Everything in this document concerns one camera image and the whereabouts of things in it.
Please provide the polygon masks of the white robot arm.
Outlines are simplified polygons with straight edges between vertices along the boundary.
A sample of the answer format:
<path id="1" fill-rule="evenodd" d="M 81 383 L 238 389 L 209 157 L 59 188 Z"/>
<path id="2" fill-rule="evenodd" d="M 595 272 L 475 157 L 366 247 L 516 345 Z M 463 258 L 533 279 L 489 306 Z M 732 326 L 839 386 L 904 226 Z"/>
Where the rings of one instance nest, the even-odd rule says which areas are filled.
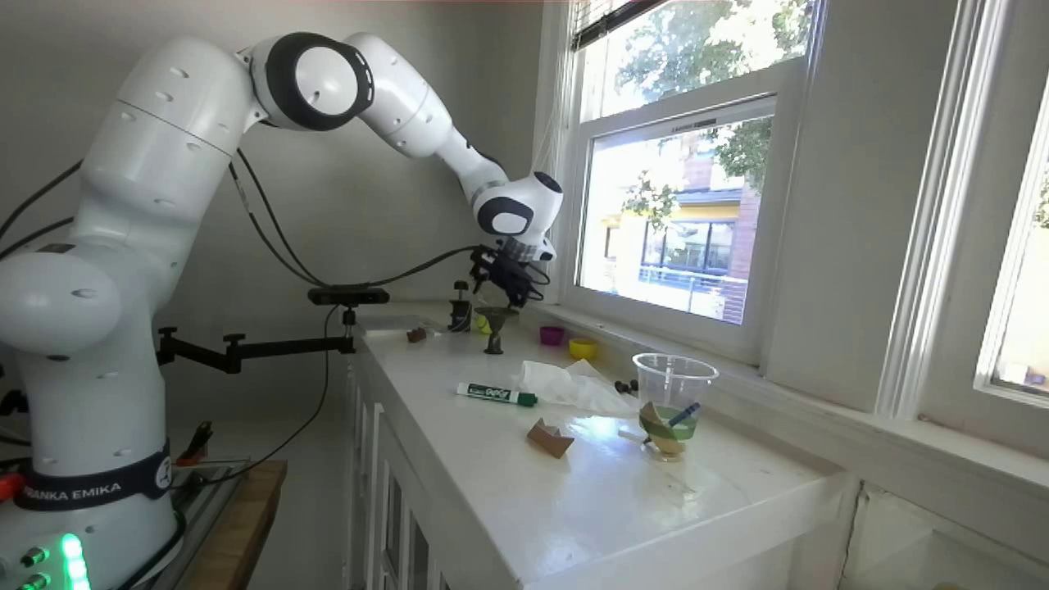
<path id="1" fill-rule="evenodd" d="M 203 39 L 149 50 L 81 165 L 71 232 L 0 264 L 0 345 L 28 401 L 28 466 L 0 507 L 2 590 L 133 590 L 183 539 L 171 502 L 154 313 L 255 126 L 332 133 L 360 117 L 405 157 L 435 157 L 497 241 L 491 281 L 523 294 L 548 264 L 562 191 L 475 150 L 425 80 L 383 39 L 276 38 L 249 52 Z"/>

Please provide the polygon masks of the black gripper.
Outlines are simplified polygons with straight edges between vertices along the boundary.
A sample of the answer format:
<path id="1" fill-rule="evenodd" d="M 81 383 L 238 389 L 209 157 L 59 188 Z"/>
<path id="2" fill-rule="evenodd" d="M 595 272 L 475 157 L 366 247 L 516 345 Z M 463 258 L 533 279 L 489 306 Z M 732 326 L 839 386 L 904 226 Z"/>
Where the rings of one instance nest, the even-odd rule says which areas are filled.
<path id="1" fill-rule="evenodd" d="M 550 285 L 548 272 L 533 264 L 520 264 L 511 248 L 475 247 L 472 248 L 472 290 L 491 281 L 511 309 L 540 301 Z"/>

